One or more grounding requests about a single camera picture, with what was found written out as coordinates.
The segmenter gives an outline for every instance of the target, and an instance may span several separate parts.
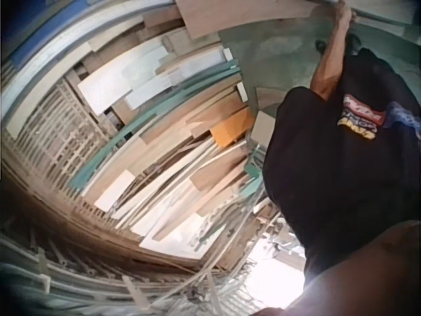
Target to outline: wooden trim piece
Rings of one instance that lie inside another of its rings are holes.
[[[165,8],[150,10],[143,15],[143,20],[147,28],[164,24],[170,21],[181,19],[182,15],[176,5],[170,5]]]
[[[243,140],[206,162],[190,176],[190,180],[199,191],[203,191],[221,181],[245,156],[247,142]]]
[[[162,37],[162,44],[165,46],[166,50],[169,53],[174,54],[175,57],[191,53],[192,51],[218,42],[220,42],[220,38],[217,33],[192,39],[187,28],[179,28]]]
[[[228,118],[233,113],[238,112],[245,106],[240,100],[238,93],[232,92],[189,120],[194,123],[190,128],[191,135],[194,138],[199,137],[214,125]]]
[[[47,95],[53,85],[78,61],[91,51],[87,43],[83,43],[60,60],[47,74],[45,74],[30,93],[25,97],[17,110],[10,117],[6,129],[10,135],[17,139],[27,118],[31,115],[38,103]]]
[[[230,173],[226,175],[216,186],[214,186],[208,193],[205,194],[199,201],[193,204],[187,211],[178,215],[177,218],[171,219],[166,223],[154,236],[153,239],[160,242],[167,237],[174,229],[179,227],[186,221],[192,214],[196,213],[203,206],[205,206],[216,194],[228,186],[235,178],[237,178],[243,171],[246,160],[236,166]]]
[[[246,107],[236,114],[217,124],[210,132],[220,147],[227,147],[255,123],[255,118],[250,109]]]

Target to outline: light wood panel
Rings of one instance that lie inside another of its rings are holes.
[[[202,191],[221,181],[240,160],[247,155],[245,140],[207,161],[190,177],[194,186]]]
[[[318,3],[305,0],[176,0],[176,3],[193,38],[263,20],[326,15],[324,8],[317,8]],[[410,0],[348,0],[348,4],[364,13],[405,24],[412,24],[416,12],[415,1]]]
[[[210,132],[220,147],[227,147],[255,123],[250,109],[246,107],[210,129]]]
[[[185,210],[182,214],[178,214],[176,218],[171,218],[158,232],[153,235],[153,239],[161,241],[167,237],[174,229],[186,221],[192,214],[196,213],[203,206],[206,205],[216,194],[228,186],[236,177],[243,171],[246,160],[232,169],[217,185],[215,185],[209,192],[207,192],[199,201],[193,204],[192,207]]]
[[[181,18],[182,15],[176,5],[150,10],[143,14],[143,20],[147,28]]]

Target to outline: plywood sheet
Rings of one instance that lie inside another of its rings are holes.
[[[265,112],[257,113],[256,123],[251,132],[251,139],[268,148],[270,139],[275,129],[275,118]]]
[[[142,43],[114,58],[80,82],[78,87],[96,115],[131,92],[132,87],[123,77],[122,71],[134,60],[160,46],[160,38]]]
[[[221,181],[247,155],[245,140],[212,158],[190,176],[194,186],[202,191]]]
[[[255,118],[250,109],[246,107],[212,127],[210,132],[220,147],[227,147],[250,129],[254,123]]]
[[[184,22],[193,38],[198,38],[237,25],[280,18],[306,18],[318,3],[305,0],[176,0]],[[364,13],[412,24],[416,1],[348,0]]]
[[[143,20],[147,28],[181,18],[182,15],[176,5],[150,10],[143,14]]]
[[[87,43],[83,43],[67,56],[61,59],[47,74],[45,74],[30,93],[25,97],[18,109],[10,117],[6,129],[13,138],[17,138],[26,119],[31,115],[39,102],[47,95],[51,87],[80,59],[91,51]]]

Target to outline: wooden plank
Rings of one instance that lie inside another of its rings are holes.
[[[112,28],[96,35],[95,37],[91,38],[88,42],[89,46],[91,46],[92,51],[98,51],[103,46],[105,46],[108,42],[119,36],[121,33],[129,30],[133,26],[140,24],[143,22],[143,17],[141,15],[135,16],[127,21],[121,22]]]
[[[230,95],[217,101],[208,109],[205,109],[189,120],[189,122],[195,123],[190,129],[191,135],[193,135],[194,138],[199,137],[214,125],[228,118],[231,114],[241,110],[245,106],[246,104],[241,101],[238,93],[232,92]]]
[[[265,112],[257,113],[256,123],[251,132],[251,139],[268,148],[270,139],[275,129],[275,118]]]
[[[274,88],[256,88],[257,103],[259,110],[263,110],[274,104],[281,104],[286,96],[286,92]]]
[[[221,181],[245,156],[247,142],[243,140],[206,162],[190,176],[190,180],[199,191],[203,191]]]
[[[167,126],[172,126],[176,122],[180,121],[189,113],[192,113],[198,106],[206,104],[206,103],[214,103],[214,99],[220,99],[219,94],[222,92],[228,93],[232,91],[233,85],[241,80],[241,76],[239,74],[235,74],[234,76],[228,77],[213,86],[203,90],[202,92],[198,93],[183,105],[180,105],[172,112],[168,113],[162,120],[158,123],[153,125],[148,131],[142,135],[142,139],[145,143],[151,143],[157,136],[161,135],[166,129]]]
[[[106,63],[78,85],[96,115],[101,114],[132,91],[122,71],[134,60],[160,46],[162,46],[160,38],[146,41]]]
[[[120,209],[112,216],[114,219],[121,219],[131,208],[136,204],[145,201],[153,192],[156,192],[171,176],[175,175],[178,171],[184,168],[192,160],[196,159],[202,154],[207,148],[212,145],[213,139],[210,138],[203,142],[199,147],[189,152],[186,156],[181,158],[179,161],[174,163],[170,168],[160,174],[152,183],[148,184],[144,189],[139,191],[132,199],[127,201]]]
[[[108,212],[134,179],[135,176],[129,171],[123,171],[104,193],[102,193],[94,205],[104,212]]]
[[[63,57],[38,83],[30,90],[16,111],[10,117],[6,129],[16,139],[24,126],[26,119],[31,115],[39,102],[47,95],[53,85],[73,67],[80,59],[91,51],[87,43],[83,43],[68,55]]]
[[[306,18],[317,3],[304,0],[176,0],[193,38],[237,25],[280,18]]]
[[[143,20],[147,28],[163,24],[166,22],[181,19],[182,15],[176,5],[171,5],[165,8],[147,11],[143,14]]]
[[[220,147],[227,147],[250,129],[254,123],[255,118],[250,109],[246,107],[212,127],[210,132]]]
[[[168,221],[155,235],[153,239],[156,241],[161,241],[166,236],[168,236],[174,229],[184,223],[190,215],[196,213],[203,206],[205,206],[216,194],[228,186],[235,178],[237,178],[243,171],[246,160],[241,162],[238,166],[232,169],[225,178],[223,178],[216,186],[214,186],[208,193],[205,194],[198,202],[194,203],[192,207],[187,209],[185,212],[177,216],[175,219]]]
[[[220,42],[217,33],[209,34],[201,38],[192,39],[187,28],[180,28],[165,34],[162,37],[162,44],[169,53],[176,57],[191,53],[202,47]]]

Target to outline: wooden slat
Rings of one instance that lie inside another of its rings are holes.
[[[250,109],[246,107],[212,127],[210,132],[220,147],[227,147],[250,129],[254,123],[255,118]]]
[[[165,8],[147,11],[143,14],[143,20],[147,28],[163,24],[166,22],[181,19],[182,15],[176,5],[171,5]]]
[[[230,173],[228,173],[224,179],[222,179],[216,186],[214,186],[205,196],[203,196],[198,202],[196,202],[188,210],[184,211],[182,214],[179,214],[176,218],[171,219],[166,223],[154,236],[153,239],[156,241],[161,241],[166,236],[168,236],[174,229],[184,223],[190,215],[196,213],[200,210],[206,203],[208,203],[216,194],[228,186],[235,178],[237,178],[244,170],[246,161],[244,160],[238,166],[236,166]]]
[[[205,190],[221,181],[232,170],[232,167],[238,164],[246,155],[247,142],[243,140],[206,162],[195,171],[190,180],[198,190]]]
[[[217,101],[209,108],[188,120],[195,123],[190,131],[194,138],[199,137],[214,125],[228,118],[231,114],[241,110],[246,105],[241,101],[237,92],[232,92],[223,99]]]

